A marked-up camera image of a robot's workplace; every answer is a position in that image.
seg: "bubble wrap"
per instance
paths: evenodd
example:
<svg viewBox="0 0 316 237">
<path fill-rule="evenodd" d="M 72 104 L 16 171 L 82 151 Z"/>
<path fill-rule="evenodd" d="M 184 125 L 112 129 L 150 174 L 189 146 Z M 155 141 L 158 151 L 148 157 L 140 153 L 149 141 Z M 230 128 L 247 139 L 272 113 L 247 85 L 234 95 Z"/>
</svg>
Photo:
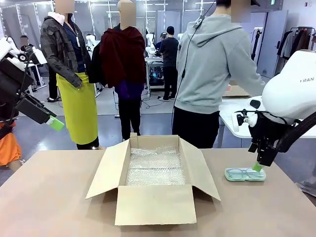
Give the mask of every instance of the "bubble wrap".
<svg viewBox="0 0 316 237">
<path fill-rule="evenodd" d="M 175 147 L 131 149 L 126 185 L 184 185 L 180 156 Z"/>
</svg>

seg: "light green case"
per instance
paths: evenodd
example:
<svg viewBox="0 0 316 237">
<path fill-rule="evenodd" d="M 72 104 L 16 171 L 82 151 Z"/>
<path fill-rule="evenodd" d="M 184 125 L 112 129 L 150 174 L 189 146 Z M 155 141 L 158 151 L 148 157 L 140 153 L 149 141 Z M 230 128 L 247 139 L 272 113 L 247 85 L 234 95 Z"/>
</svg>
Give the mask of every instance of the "light green case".
<svg viewBox="0 0 316 237">
<path fill-rule="evenodd" d="M 227 168 L 225 177 L 228 181 L 265 181 L 266 173 L 263 169 L 259 172 L 252 168 Z"/>
</svg>

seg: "gray hoodie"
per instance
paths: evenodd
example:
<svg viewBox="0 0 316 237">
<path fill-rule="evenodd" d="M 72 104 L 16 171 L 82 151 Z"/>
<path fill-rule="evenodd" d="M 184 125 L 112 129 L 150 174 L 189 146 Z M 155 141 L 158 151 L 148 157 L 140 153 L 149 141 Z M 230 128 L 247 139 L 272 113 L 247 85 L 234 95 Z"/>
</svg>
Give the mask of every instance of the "gray hoodie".
<svg viewBox="0 0 316 237">
<path fill-rule="evenodd" d="M 240 24 L 232 23 L 229 15 L 204 19 L 190 43 L 181 82 L 194 24 L 188 24 L 178 47 L 178 85 L 181 85 L 175 106 L 199 114 L 216 112 L 231 79 L 250 95 L 261 95 L 265 83 L 251 59 L 248 33 Z"/>
</svg>

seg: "camouflage jacket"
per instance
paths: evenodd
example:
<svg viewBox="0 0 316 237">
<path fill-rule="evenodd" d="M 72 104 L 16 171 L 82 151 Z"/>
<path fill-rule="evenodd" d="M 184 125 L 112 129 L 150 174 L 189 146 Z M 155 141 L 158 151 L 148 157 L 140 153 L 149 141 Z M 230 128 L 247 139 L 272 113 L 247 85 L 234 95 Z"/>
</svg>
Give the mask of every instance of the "camouflage jacket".
<svg viewBox="0 0 316 237">
<path fill-rule="evenodd" d="M 81 30 L 75 23 L 73 24 L 79 36 L 85 71 L 88 72 L 91 59 L 85 47 Z M 78 87 L 82 81 L 75 74 L 78 72 L 78 64 L 73 46 L 64 27 L 53 17 L 45 17 L 40 30 L 40 43 L 48 65 L 74 87 Z"/>
</svg>

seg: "yellow apron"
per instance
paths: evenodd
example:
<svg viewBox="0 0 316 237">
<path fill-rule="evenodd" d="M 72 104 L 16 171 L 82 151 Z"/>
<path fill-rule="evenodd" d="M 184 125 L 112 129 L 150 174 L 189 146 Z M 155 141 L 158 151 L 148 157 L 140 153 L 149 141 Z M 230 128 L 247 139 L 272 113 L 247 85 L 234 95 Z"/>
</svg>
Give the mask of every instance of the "yellow apron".
<svg viewBox="0 0 316 237">
<path fill-rule="evenodd" d="M 83 81 L 81 89 L 75 88 L 57 74 L 57 85 L 63 101 L 66 126 L 71 140 L 79 145 L 93 142 L 98 136 L 98 114 L 94 85 L 89 84 L 85 73 L 76 73 Z"/>
</svg>

